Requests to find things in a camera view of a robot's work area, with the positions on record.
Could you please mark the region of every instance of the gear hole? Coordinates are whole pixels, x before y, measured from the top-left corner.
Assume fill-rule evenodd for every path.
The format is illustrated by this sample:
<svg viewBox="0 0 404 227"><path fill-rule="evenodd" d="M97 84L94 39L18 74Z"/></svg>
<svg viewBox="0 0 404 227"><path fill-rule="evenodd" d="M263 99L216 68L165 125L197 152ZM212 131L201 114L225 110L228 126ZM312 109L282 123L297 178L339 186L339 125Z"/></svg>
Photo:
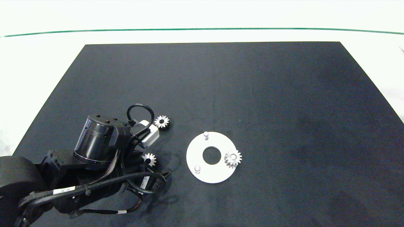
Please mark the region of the gear hole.
<svg viewBox="0 0 404 227"><path fill-rule="evenodd" d="M214 164L218 163L220 161L220 159L222 158L222 154L215 147L207 147L203 151L202 156L203 156L203 160L210 165L214 165Z"/></svg>

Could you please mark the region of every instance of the white label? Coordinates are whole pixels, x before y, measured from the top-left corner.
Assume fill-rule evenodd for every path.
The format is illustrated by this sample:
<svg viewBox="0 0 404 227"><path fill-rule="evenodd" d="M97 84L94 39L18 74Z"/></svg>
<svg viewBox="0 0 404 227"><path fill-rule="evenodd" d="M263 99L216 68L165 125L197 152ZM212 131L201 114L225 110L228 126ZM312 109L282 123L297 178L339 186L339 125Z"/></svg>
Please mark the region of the white label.
<svg viewBox="0 0 404 227"><path fill-rule="evenodd" d="M147 183L149 182L149 176L143 177L142 184L140 185L140 188L146 189Z"/></svg>
<svg viewBox="0 0 404 227"><path fill-rule="evenodd" d="M73 191L74 189L76 189L75 186L65 187L65 188L58 188L58 189L53 190L53 194L56 195L56 194L67 192L67 191Z"/></svg>

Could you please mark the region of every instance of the gear on plate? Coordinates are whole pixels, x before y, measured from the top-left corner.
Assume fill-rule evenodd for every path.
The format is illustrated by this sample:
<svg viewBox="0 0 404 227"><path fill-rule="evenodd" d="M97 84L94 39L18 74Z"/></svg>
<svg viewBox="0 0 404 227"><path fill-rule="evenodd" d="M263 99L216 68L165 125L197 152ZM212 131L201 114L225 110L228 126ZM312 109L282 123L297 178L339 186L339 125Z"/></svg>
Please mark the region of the gear on plate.
<svg viewBox="0 0 404 227"><path fill-rule="evenodd" d="M240 152L236 151L229 151L225 155L225 163L230 168L237 167L238 164L241 163L242 155Z"/></svg>
<svg viewBox="0 0 404 227"><path fill-rule="evenodd" d="M150 159L149 166L154 166L156 164L156 157L152 153L147 153L142 156L143 160L146 161Z"/></svg>
<svg viewBox="0 0 404 227"><path fill-rule="evenodd" d="M156 118L156 120L154 121L154 125L157 126L157 128L159 129L167 129L170 125L169 125L169 121L170 119L167 116L159 116L158 118Z"/></svg>

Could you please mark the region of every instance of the white wall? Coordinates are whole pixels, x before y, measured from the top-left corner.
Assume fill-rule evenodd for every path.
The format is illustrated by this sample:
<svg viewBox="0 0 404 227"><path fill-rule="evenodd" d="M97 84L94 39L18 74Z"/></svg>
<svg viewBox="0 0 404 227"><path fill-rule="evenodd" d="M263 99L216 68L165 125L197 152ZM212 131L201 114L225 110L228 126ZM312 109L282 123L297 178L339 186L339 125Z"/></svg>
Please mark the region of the white wall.
<svg viewBox="0 0 404 227"><path fill-rule="evenodd" d="M404 121L404 35L319 30L78 32L317 27L404 33L403 1L0 1L0 155L14 152L85 44L340 41Z"/></svg>

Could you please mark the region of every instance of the white circular plate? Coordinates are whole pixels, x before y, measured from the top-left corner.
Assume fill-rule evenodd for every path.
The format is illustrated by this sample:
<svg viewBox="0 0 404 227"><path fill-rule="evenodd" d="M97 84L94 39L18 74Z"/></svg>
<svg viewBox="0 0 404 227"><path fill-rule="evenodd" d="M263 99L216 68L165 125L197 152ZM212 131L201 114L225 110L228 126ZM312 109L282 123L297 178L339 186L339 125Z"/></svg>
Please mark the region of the white circular plate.
<svg viewBox="0 0 404 227"><path fill-rule="evenodd" d="M187 164L191 173L206 183L219 183L229 178L236 168L230 168L225 163L225 154L236 151L233 142L227 136L218 132L208 132L208 139L204 134L195 137L188 146ZM203 159L203 151L208 147L215 147L220 151L220 161L214 165Z"/></svg>

